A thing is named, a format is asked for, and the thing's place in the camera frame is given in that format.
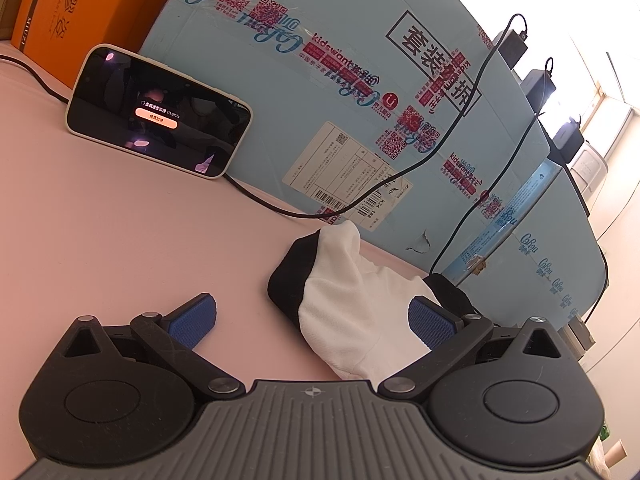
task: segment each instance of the gray ribbed plate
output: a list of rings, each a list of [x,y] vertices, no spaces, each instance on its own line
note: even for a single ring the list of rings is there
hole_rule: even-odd
[[[177,444],[148,460],[80,469],[39,460],[23,480],[588,480],[583,463],[549,473],[498,471],[441,442],[409,402],[384,400],[365,381],[257,381],[212,402]]]

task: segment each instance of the shipping label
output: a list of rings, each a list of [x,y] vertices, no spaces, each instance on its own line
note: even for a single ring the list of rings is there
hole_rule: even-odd
[[[325,206],[324,212],[333,212],[394,173],[384,160],[327,122],[282,181],[321,203]],[[407,179],[398,178],[367,196],[342,217],[373,231],[412,187]]]

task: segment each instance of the black power adapter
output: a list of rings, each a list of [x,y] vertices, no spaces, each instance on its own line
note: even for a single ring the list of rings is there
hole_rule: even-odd
[[[568,164],[574,160],[575,154],[584,144],[580,123],[577,123],[574,118],[569,118],[569,122],[560,127],[553,141],[556,148],[560,150],[562,159]]]
[[[498,34],[498,36],[494,40],[494,44],[497,44],[500,41],[502,33]],[[527,33],[522,31],[521,33],[517,33],[512,28],[509,29],[507,35],[502,40],[502,43],[498,46],[498,52],[507,63],[509,70],[513,70],[513,67],[516,66],[516,63],[524,56],[524,53],[527,51],[527,45],[525,40],[527,39]]]
[[[551,94],[556,91],[556,85],[551,81],[551,70],[537,68],[529,72],[520,84],[520,88],[527,97],[527,101],[534,113],[540,113]]]

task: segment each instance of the metal pivot screw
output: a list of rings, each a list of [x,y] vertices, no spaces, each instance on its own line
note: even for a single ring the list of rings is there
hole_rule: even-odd
[[[415,389],[415,383],[407,377],[391,377],[384,384],[393,394],[407,394]]]
[[[219,377],[209,382],[209,390],[215,394],[232,394],[240,389],[240,383],[233,377]]]

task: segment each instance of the phone screen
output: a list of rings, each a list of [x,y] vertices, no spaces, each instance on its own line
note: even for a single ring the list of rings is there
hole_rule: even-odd
[[[72,131],[219,176],[251,120],[229,97],[108,47],[89,56],[69,104]]]

